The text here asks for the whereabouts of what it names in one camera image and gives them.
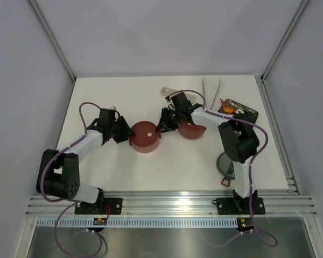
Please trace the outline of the pink steel bowl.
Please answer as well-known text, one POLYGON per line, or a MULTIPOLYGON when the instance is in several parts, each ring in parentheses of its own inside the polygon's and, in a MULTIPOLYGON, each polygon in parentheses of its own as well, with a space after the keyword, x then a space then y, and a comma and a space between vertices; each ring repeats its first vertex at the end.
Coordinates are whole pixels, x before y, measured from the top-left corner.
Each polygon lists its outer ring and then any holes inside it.
POLYGON ((149 132, 130 137, 128 142, 135 151, 146 154, 153 152, 159 146, 161 138, 160 134, 149 132))

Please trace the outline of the dark red lid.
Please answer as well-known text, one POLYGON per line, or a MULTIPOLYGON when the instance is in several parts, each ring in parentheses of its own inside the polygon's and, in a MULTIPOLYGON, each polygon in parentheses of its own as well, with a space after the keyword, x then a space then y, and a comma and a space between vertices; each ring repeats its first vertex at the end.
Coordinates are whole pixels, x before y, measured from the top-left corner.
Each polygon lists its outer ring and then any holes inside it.
POLYGON ((135 123, 131 130, 134 136, 130 138, 130 142, 137 147, 150 147, 158 144, 161 139, 161 134, 156 132, 157 126, 150 121, 140 121, 135 123))
POLYGON ((179 124, 179 131, 187 135, 196 135, 204 133, 207 130, 206 127, 201 125, 194 125, 189 122, 181 122, 179 124))

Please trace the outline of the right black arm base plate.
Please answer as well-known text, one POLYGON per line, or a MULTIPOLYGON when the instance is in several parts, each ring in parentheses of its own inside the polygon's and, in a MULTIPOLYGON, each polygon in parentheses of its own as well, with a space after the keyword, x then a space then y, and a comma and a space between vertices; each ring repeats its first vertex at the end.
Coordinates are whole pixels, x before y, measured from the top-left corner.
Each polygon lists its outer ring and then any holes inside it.
POLYGON ((264 200, 260 197, 253 197, 251 204, 249 197, 216 198, 212 204, 216 206, 219 215, 250 215, 250 207, 253 215, 266 214, 264 200))

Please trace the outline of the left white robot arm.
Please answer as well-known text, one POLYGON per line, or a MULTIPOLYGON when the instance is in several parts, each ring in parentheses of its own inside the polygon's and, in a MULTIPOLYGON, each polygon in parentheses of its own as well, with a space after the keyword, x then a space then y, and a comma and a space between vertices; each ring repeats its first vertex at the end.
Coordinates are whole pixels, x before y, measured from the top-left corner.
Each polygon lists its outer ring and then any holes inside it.
POLYGON ((103 190, 80 182, 80 163, 93 151, 113 139, 117 144, 135 136, 126 120, 114 109, 101 109, 85 133, 61 150, 43 152, 36 191, 48 202, 68 200, 87 203, 94 214, 105 209, 103 190))

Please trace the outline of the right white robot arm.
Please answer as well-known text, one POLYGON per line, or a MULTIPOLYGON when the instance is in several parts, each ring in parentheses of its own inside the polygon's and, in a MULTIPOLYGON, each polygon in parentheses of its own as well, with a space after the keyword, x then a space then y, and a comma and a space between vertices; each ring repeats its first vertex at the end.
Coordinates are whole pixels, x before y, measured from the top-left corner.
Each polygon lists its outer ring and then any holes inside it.
POLYGON ((253 129, 255 124, 243 119, 243 115, 224 115, 207 109, 205 104, 192 104, 185 91, 180 90, 165 97, 168 107, 161 110, 156 132, 175 131, 180 123, 203 126, 218 131, 225 154, 234 165, 234 208, 246 213, 252 208, 249 197, 255 191, 252 183, 251 162, 257 154, 259 139, 253 129))

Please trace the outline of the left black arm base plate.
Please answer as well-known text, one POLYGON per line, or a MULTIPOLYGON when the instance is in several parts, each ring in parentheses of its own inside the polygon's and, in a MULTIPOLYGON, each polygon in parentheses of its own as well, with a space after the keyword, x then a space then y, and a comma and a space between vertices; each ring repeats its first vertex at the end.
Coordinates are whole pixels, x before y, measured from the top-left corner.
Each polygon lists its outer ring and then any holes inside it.
POLYGON ((77 215, 120 215, 122 212, 122 198, 102 198, 95 203, 81 202, 75 207, 77 215))

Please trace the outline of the grey transparent lid with handle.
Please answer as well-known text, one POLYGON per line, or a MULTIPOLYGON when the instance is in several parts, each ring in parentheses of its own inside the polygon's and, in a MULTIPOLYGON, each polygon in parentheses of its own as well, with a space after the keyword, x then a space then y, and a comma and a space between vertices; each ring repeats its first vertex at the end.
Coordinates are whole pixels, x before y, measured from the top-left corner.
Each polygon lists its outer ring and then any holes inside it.
POLYGON ((216 168, 223 176, 221 185, 230 187, 230 182, 235 179, 234 165, 232 160, 226 155, 225 152, 221 153, 216 159, 216 168))

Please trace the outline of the metal tongs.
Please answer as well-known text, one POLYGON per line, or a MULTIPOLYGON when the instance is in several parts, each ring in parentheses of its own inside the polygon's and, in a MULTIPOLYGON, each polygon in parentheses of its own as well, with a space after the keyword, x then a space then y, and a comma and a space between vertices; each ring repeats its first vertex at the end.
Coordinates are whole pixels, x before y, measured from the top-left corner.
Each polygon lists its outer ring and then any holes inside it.
POLYGON ((202 93, 203 93, 203 96, 205 98, 207 107, 211 110, 214 107, 214 104, 216 102, 216 99, 217 99, 217 96, 218 96, 218 93, 219 93, 219 89, 220 89, 220 86, 221 86, 221 80, 219 80, 217 82, 216 87, 215 87, 215 92, 213 92, 214 87, 209 86, 209 89, 210 89, 209 94, 207 93, 208 90, 207 90, 207 87, 206 87, 206 78, 205 78, 205 76, 202 77, 201 86, 202 86, 202 93))

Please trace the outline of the dark red steel bowl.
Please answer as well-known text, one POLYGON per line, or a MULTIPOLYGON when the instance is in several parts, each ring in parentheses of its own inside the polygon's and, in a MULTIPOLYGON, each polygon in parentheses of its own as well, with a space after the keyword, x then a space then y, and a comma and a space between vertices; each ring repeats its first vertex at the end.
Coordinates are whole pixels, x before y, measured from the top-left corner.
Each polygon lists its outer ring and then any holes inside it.
POLYGON ((206 127, 201 125, 194 125, 187 122, 179 123, 178 131, 186 139, 194 140, 203 136, 207 130, 206 127))

